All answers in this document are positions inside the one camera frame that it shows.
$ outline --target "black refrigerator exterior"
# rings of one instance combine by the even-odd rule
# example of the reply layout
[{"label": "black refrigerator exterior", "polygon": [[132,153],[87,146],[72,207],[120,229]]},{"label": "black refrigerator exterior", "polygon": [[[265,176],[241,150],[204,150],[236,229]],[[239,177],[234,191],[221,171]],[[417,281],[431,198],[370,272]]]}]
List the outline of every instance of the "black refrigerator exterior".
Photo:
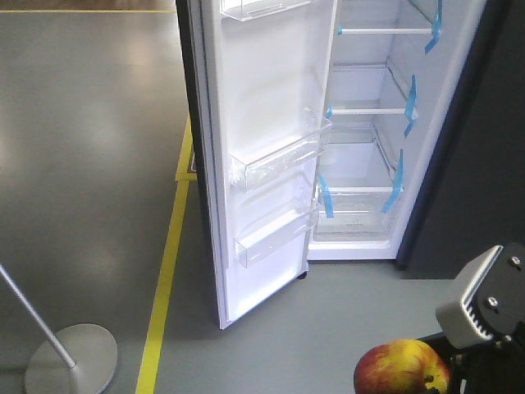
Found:
[{"label": "black refrigerator exterior", "polygon": [[[211,238],[194,70],[194,47],[202,43],[192,37],[191,2],[176,0],[176,6],[204,229]],[[487,1],[399,249],[396,263],[407,277],[454,277],[488,247],[525,234],[523,16],[525,2]]]}]

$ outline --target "screw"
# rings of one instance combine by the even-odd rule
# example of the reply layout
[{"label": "screw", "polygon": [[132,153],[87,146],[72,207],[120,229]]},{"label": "screw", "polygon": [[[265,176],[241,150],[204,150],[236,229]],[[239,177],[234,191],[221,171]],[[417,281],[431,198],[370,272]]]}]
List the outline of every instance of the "screw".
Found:
[{"label": "screw", "polygon": [[498,300],[495,297],[487,297],[486,303],[491,309],[494,309],[496,306],[498,306]]},{"label": "screw", "polygon": [[510,265],[512,265],[514,267],[518,267],[519,264],[521,264],[522,262],[519,260],[518,257],[512,256],[512,257],[509,258],[509,263],[510,263]]}]

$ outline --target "refrigerator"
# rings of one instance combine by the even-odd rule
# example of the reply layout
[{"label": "refrigerator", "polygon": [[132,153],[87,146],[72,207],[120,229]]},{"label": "refrigerator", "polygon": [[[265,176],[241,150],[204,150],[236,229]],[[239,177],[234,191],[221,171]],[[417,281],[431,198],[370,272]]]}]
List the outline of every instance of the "refrigerator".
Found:
[{"label": "refrigerator", "polygon": [[220,328],[308,262],[396,259],[410,243],[494,4],[176,2]]}]

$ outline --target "blue tape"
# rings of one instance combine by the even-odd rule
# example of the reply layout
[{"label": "blue tape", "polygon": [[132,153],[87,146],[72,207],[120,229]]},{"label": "blue tape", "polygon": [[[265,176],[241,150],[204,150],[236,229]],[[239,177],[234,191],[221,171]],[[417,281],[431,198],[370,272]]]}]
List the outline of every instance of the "blue tape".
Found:
[{"label": "blue tape", "polygon": [[334,108],[332,106],[328,107],[325,113],[325,118],[330,119],[332,115],[334,114]]},{"label": "blue tape", "polygon": [[441,38],[441,27],[443,25],[443,0],[437,0],[437,12],[434,25],[432,25],[432,40],[425,47],[425,54],[429,53]]},{"label": "blue tape", "polygon": [[413,125],[416,122],[416,114],[414,109],[416,108],[416,100],[418,99],[418,83],[416,76],[412,76],[412,86],[410,87],[409,97],[407,98],[407,106],[404,109],[404,115],[409,120],[409,125],[404,130],[404,138],[408,137],[410,131],[413,129]]},{"label": "blue tape", "polygon": [[394,206],[395,201],[397,201],[401,195],[401,192],[403,191],[403,172],[403,150],[401,149],[401,152],[399,153],[399,162],[397,164],[397,172],[395,173],[394,178],[394,189],[388,200],[385,202],[385,205],[383,205],[381,212],[388,213],[388,211]]},{"label": "blue tape", "polygon": [[328,189],[328,184],[326,183],[326,179],[322,174],[317,174],[317,179],[319,180],[319,185],[321,187],[321,192],[322,192],[322,199],[325,203],[326,217],[333,218],[334,217],[334,205],[331,202],[331,194],[330,194],[330,190]]}]

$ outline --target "refrigerator door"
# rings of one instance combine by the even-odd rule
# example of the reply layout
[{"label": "refrigerator door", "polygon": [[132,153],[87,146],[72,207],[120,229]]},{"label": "refrigerator door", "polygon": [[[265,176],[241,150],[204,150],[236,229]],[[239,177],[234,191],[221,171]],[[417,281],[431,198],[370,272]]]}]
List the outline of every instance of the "refrigerator door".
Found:
[{"label": "refrigerator door", "polygon": [[336,3],[177,1],[221,328],[308,269]]}]

